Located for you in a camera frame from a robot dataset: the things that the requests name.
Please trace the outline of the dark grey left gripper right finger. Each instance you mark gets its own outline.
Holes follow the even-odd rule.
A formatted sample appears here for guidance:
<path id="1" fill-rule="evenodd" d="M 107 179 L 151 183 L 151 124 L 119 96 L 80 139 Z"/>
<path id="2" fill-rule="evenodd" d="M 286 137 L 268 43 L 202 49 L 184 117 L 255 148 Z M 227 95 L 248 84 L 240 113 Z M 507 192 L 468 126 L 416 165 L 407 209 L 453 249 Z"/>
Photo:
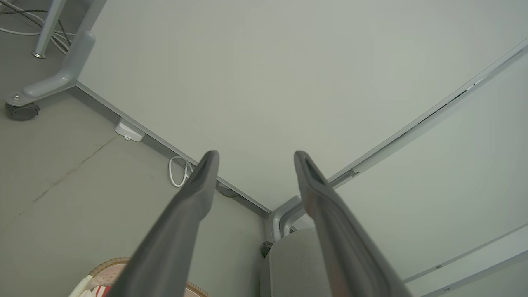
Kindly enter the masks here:
<path id="1" fill-rule="evenodd" d="M 305 151 L 294 154 L 302 203 L 313 219 L 334 297 L 409 297 L 342 198 Z"/>

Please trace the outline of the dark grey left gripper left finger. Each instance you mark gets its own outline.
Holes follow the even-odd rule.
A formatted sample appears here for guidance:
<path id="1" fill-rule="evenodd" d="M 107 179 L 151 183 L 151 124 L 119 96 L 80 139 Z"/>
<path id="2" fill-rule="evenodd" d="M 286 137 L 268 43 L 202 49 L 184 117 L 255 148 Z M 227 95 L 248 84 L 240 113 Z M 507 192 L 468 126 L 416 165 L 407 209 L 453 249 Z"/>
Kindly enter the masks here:
<path id="1" fill-rule="evenodd" d="M 206 152 L 109 291 L 110 297 L 182 297 L 200 221 L 212 207 L 219 153 Z"/>

